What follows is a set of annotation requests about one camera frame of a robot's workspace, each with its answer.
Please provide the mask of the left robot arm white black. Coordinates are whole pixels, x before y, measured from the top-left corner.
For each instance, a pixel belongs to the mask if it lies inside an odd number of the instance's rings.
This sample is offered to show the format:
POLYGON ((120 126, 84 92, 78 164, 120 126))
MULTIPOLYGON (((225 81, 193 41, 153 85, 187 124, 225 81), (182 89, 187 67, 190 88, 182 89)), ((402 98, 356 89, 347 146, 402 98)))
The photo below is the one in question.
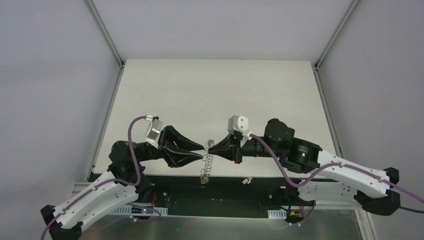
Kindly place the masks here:
POLYGON ((171 168, 201 160, 198 151, 204 146, 179 133, 173 126, 160 129, 152 122, 144 142, 132 138, 133 124, 127 140, 117 141, 109 154, 111 164, 95 181, 71 199, 59 205, 46 205, 40 213, 46 224, 40 239, 78 240, 91 225, 113 210, 137 200, 147 202, 153 184, 144 174, 141 163, 163 159, 171 168))

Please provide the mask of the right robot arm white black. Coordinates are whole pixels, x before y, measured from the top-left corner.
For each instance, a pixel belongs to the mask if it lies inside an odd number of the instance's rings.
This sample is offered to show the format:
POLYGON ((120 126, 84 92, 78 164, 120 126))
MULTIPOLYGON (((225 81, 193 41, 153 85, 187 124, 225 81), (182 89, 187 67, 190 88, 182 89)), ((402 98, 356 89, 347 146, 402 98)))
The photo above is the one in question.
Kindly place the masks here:
POLYGON ((401 207, 401 196, 393 191, 399 182, 395 168, 377 170, 338 157, 296 138, 295 130, 277 118, 267 122, 262 136, 249 129, 244 116, 231 117, 227 130, 208 153, 236 164, 243 157, 272 158, 288 183, 283 196, 290 205, 302 200, 344 202, 379 216, 390 216, 401 207))

